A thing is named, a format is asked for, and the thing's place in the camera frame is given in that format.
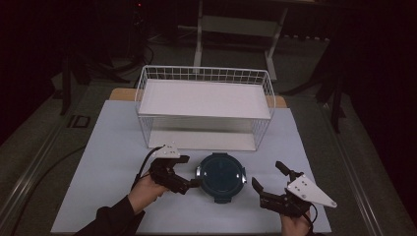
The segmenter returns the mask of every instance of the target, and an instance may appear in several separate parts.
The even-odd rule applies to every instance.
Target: black sleeve
[[[76,236],[131,236],[135,235],[139,224],[144,218],[145,212],[142,211],[135,215],[132,205],[126,196],[122,201],[113,207],[102,207],[97,211],[95,220]]]

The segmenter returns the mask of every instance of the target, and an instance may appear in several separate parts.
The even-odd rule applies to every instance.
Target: person's left hand
[[[161,197],[164,192],[168,191],[167,188],[156,184],[148,173],[145,173],[145,175],[128,195],[135,214],[140,213],[145,207],[153,203],[157,197]]]

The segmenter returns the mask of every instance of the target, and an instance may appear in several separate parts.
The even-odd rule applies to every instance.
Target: white wire rack
[[[167,92],[158,91],[155,86],[166,86]],[[253,99],[255,101],[245,100],[252,99],[248,93],[253,90],[260,92],[262,97],[259,99],[257,96]],[[192,104],[198,103],[199,107],[193,108],[188,100],[192,100]],[[157,111],[145,109],[146,105],[157,106]],[[260,107],[264,108],[263,116],[247,115],[247,110],[258,112]],[[268,128],[274,108],[275,97],[265,70],[145,66],[136,93],[136,109],[149,148],[162,145],[152,141],[152,133],[161,135],[161,132],[169,130],[177,133],[169,134],[166,139],[175,141],[179,148],[256,150]],[[252,139],[251,147],[231,144],[233,142],[230,140],[248,142],[240,138],[236,140],[237,136],[248,133],[251,137],[249,139]],[[192,144],[178,145],[181,141],[176,139],[183,138],[184,142]],[[228,146],[223,145],[222,138],[228,141]]]

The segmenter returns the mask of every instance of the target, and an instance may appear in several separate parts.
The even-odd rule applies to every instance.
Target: human hand
[[[310,217],[310,212],[307,211],[306,215]],[[310,223],[304,216],[297,218],[281,214],[280,218],[282,236],[305,236],[308,234]]]
[[[168,191],[167,188],[156,184],[148,173],[145,173],[128,195],[129,202],[135,214],[140,213],[145,207],[153,203],[157,197]]]

